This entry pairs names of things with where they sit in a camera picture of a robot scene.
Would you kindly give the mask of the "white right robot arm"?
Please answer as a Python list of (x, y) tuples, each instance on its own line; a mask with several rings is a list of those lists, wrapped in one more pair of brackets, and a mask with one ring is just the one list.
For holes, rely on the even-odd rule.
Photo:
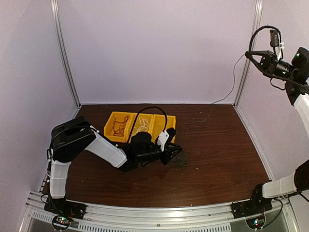
[(261, 149), (262, 160), (270, 171), (275, 161), (283, 158), (283, 155), (273, 148), (267, 148), (272, 135), (277, 136), (276, 142), (279, 139), (290, 139), (288, 129), (296, 135), (301, 126), (301, 139), (309, 133), (309, 86), (306, 82), (309, 77), (309, 52), (300, 47), (291, 64), (278, 60), (271, 51), (247, 51), (245, 56), (263, 76), (285, 81), (284, 92), (287, 100), (279, 100), (274, 93), (267, 95), (266, 91), (262, 90), (265, 84), (254, 81), (241, 104), (258, 148)]

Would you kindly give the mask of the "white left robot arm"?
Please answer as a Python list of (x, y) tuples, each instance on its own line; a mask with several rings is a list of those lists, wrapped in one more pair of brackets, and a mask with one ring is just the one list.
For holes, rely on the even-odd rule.
[(50, 162), (49, 194), (50, 206), (60, 215), (66, 214), (70, 207), (64, 200), (66, 182), (72, 161), (87, 150), (122, 172), (129, 172), (154, 161), (163, 165), (182, 152), (182, 147), (173, 143), (174, 128), (163, 130), (153, 142), (150, 133), (141, 131), (132, 136), (128, 143), (118, 147), (102, 135), (83, 116), (53, 128), (47, 156)]

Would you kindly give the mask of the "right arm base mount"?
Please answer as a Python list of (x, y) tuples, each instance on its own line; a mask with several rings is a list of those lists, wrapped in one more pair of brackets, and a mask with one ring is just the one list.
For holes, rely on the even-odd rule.
[(233, 201), (231, 211), (234, 218), (248, 217), (271, 210), (272, 199), (263, 197), (263, 184), (258, 184), (252, 191), (251, 198), (246, 201)]

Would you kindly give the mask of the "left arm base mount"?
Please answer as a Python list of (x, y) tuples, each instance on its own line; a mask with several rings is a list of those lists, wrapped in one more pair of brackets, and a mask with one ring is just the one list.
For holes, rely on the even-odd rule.
[(55, 214), (52, 218), (52, 226), (57, 231), (69, 228), (75, 219), (83, 219), (87, 206), (63, 199), (53, 199), (48, 194), (43, 194), (40, 200), (44, 203), (44, 210)]

